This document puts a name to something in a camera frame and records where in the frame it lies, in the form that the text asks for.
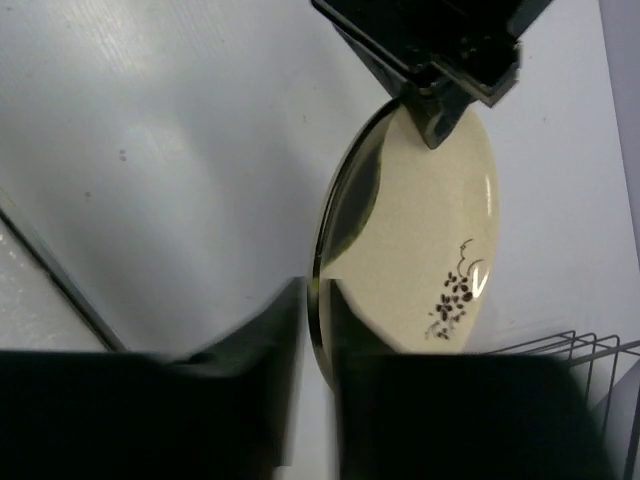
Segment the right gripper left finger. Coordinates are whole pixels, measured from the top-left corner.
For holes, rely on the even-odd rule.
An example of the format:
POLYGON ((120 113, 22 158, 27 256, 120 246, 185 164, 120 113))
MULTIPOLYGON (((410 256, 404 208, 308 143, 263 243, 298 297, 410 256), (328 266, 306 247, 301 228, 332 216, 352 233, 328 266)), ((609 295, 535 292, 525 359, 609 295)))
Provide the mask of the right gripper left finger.
POLYGON ((285 464, 302 282, 178 359, 1 354, 5 479, 270 479, 285 464))

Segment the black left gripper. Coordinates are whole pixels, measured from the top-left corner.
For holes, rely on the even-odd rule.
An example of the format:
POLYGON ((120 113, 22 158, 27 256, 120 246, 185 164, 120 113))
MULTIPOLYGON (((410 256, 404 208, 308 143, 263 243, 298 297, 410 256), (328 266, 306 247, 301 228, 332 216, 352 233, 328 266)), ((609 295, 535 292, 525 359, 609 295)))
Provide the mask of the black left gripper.
POLYGON ((402 103, 437 149, 467 108, 517 83, 520 37, 548 1, 314 1, 349 40, 403 80, 402 103))

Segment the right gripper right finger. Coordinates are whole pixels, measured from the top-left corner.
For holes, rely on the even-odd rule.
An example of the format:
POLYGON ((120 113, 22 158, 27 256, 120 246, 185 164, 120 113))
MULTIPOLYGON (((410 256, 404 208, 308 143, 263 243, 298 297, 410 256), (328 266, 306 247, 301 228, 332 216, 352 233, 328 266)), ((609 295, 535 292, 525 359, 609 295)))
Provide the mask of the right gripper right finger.
POLYGON ((395 352, 329 285, 343 479, 611 479, 578 385, 537 355, 395 352))

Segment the cream plate with black flowers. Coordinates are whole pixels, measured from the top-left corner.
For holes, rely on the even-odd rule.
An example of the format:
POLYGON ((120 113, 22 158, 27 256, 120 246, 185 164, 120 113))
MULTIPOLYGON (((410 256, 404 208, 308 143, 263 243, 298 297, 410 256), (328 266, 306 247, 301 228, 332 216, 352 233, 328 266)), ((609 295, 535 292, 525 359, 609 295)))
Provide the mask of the cream plate with black flowers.
POLYGON ((392 100, 362 127, 328 189, 307 290, 316 361, 333 377, 337 286, 364 336, 399 353, 461 353, 499 233, 497 170, 481 119, 465 112, 437 148, 392 100))

